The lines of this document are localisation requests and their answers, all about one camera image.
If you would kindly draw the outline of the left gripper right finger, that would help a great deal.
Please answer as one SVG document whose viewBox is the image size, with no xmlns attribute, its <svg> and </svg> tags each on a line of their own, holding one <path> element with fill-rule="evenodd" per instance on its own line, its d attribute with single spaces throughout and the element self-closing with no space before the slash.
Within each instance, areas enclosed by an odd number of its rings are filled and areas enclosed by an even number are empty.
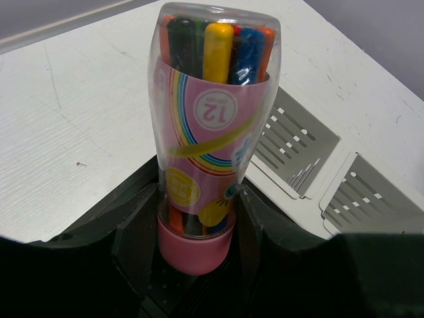
<svg viewBox="0 0 424 318">
<path fill-rule="evenodd" d="M 237 199 L 245 293 L 253 317 L 422 317 L 423 236 L 320 238 L 249 187 Z"/>
</svg>

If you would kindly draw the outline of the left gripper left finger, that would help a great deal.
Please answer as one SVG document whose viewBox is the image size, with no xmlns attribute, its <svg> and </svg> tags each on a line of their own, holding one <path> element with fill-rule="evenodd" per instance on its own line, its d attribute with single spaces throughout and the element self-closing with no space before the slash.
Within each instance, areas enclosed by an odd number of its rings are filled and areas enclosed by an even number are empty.
<svg viewBox="0 0 424 318">
<path fill-rule="evenodd" d="M 1 239 L 2 317 L 137 317 L 156 235 L 156 184 L 47 242 Z"/>
</svg>

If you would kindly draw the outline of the crayon bottle with pink cap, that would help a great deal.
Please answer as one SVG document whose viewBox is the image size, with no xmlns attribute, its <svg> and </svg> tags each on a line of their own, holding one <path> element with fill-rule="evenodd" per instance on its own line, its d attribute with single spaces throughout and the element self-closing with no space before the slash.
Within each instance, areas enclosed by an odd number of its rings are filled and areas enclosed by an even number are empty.
<svg viewBox="0 0 424 318">
<path fill-rule="evenodd" d="M 149 52 L 158 246 L 198 276 L 225 259 L 240 185 L 275 100 L 280 22 L 196 3 L 162 6 Z"/>
</svg>

